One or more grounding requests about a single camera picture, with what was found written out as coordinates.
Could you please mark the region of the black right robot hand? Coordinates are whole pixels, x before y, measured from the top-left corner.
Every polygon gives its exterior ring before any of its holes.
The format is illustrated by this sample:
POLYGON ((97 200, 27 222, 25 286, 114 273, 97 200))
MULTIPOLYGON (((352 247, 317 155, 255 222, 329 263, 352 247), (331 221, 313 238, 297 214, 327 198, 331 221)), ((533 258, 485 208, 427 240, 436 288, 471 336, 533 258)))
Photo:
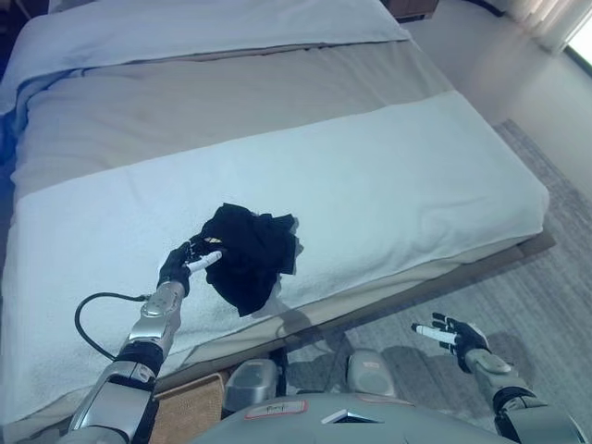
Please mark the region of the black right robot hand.
POLYGON ((466 374, 471 369, 466 361, 466 355, 473 350, 489 351, 487 337, 472 324, 459 321, 445 314, 433 313, 430 326, 413 323, 414 333, 432 339, 438 346, 457 359, 457 364, 466 374))

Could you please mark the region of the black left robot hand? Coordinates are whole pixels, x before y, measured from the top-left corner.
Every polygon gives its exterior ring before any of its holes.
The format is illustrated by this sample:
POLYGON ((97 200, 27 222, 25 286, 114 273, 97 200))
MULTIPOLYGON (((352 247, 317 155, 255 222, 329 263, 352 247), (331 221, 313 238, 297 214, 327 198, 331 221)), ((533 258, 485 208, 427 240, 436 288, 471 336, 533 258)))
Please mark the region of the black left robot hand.
POLYGON ((190 277, 193 273, 206 269, 219 261, 223 249, 217 243, 206 241, 200 236, 193 236, 172 250, 159 269, 157 286, 167 282, 177 282, 190 293, 190 277))

